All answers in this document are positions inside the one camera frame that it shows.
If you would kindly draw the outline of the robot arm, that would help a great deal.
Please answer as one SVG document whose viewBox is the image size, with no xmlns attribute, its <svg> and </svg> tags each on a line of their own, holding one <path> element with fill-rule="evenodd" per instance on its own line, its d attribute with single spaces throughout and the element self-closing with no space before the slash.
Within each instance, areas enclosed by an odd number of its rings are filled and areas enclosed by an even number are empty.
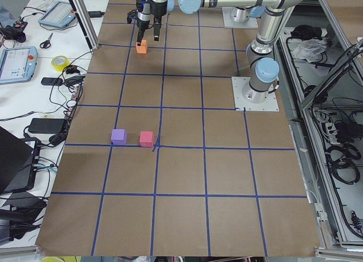
<svg viewBox="0 0 363 262">
<path fill-rule="evenodd" d="M 179 9 L 191 15 L 200 8 L 231 7 L 233 11 L 250 13 L 261 9 L 260 23 L 256 37 L 248 45 L 246 56 L 250 64 L 251 77 L 242 88 L 242 96 L 254 104 L 266 100 L 272 83 L 277 79 L 280 68 L 272 57 L 273 48 L 282 28 L 285 26 L 294 7 L 303 0 L 178 0 Z M 126 21 L 136 22 L 138 28 L 136 46 L 142 45 L 144 33 L 153 29 L 154 40 L 158 41 L 162 17 L 174 8 L 174 0 L 136 0 L 136 8 L 128 12 Z"/>
</svg>

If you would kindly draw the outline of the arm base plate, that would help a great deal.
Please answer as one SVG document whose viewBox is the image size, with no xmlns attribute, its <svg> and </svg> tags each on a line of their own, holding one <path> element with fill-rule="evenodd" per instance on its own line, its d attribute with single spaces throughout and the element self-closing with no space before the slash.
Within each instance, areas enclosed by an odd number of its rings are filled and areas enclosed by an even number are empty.
<svg viewBox="0 0 363 262">
<path fill-rule="evenodd" d="M 257 20 L 250 16 L 252 7 L 223 7 L 225 28 L 257 29 Z"/>
<path fill-rule="evenodd" d="M 250 77 L 232 77 L 234 104 L 237 111 L 278 112 L 274 87 L 265 92 L 256 92 L 250 87 Z"/>
</svg>

